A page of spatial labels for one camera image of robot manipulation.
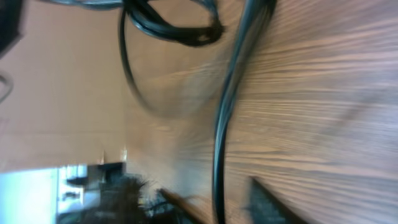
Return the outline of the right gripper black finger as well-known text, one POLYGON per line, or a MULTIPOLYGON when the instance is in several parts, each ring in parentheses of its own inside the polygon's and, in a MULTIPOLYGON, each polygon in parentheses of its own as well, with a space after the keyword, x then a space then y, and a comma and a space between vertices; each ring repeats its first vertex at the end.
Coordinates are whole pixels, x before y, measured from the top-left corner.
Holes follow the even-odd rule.
POLYGON ((249 201, 246 207, 253 223, 309 224, 311 219, 300 214, 281 195, 260 178, 250 177, 249 201))

